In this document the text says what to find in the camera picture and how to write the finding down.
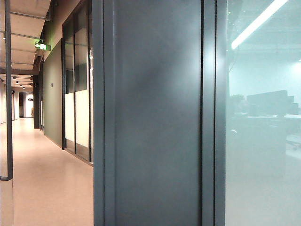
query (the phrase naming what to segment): ceiling light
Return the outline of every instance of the ceiling light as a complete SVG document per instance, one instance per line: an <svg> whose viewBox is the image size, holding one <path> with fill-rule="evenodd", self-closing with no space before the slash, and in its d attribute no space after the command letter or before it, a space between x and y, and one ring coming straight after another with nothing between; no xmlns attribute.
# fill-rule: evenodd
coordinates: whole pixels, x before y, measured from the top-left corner
<svg viewBox="0 0 301 226"><path fill-rule="evenodd" d="M266 22L278 11L288 0L274 0L233 42L232 49L236 49L244 42L257 28Z"/></svg>

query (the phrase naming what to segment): emergency exit sign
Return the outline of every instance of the emergency exit sign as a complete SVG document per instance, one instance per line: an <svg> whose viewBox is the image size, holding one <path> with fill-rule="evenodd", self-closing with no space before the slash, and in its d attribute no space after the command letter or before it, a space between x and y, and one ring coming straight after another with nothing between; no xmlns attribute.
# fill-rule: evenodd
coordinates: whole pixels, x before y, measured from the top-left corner
<svg viewBox="0 0 301 226"><path fill-rule="evenodd" d="M50 45L45 45L45 44L36 42L36 43L34 43L34 46L35 46L37 49L42 49L42 50L51 51L51 46L50 46Z"/></svg>

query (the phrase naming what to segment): gray wall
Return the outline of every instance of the gray wall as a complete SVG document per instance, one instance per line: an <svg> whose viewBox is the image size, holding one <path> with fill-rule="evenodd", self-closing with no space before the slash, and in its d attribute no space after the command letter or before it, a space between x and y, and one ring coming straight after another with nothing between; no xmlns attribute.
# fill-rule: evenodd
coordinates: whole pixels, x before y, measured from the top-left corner
<svg viewBox="0 0 301 226"><path fill-rule="evenodd" d="M62 62L61 41L44 62L44 133L62 146Z"/></svg>

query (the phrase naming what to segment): ceiling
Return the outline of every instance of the ceiling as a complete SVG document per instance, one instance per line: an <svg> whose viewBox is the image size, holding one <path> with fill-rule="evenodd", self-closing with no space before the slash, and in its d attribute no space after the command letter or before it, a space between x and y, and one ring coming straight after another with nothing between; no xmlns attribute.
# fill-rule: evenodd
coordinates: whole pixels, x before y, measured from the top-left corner
<svg viewBox="0 0 301 226"><path fill-rule="evenodd" d="M228 0L229 44L272 2L273 0ZM239 46L239 51L301 52L300 12L301 1L289 0Z"/></svg>
<svg viewBox="0 0 301 226"><path fill-rule="evenodd" d="M50 0L10 0L10 2L11 12L44 18L47 16L50 5ZM34 67L37 52L34 43L40 39L45 20L15 14L11 14L10 17L12 68L31 71ZM0 0L0 68L5 68L4 31L4 0ZM31 89L32 86L29 85L29 83L32 83L30 75L18 74L13 76L16 76L16 80L21 81L24 87ZM5 80L3 74L0 74L0 78ZM16 81L12 80L12 87L16 86L18 86Z"/></svg>

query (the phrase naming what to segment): sliding glass door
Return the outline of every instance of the sliding glass door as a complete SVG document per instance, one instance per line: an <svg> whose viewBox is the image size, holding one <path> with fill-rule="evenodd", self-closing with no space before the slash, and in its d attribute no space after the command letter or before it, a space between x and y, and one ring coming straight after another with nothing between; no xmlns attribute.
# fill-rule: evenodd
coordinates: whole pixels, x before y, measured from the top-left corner
<svg viewBox="0 0 301 226"><path fill-rule="evenodd" d="M225 225L300 225L301 1L227 2Z"/></svg>
<svg viewBox="0 0 301 226"><path fill-rule="evenodd" d="M86 161L90 152L90 33L88 1L80 4L63 25L64 147Z"/></svg>

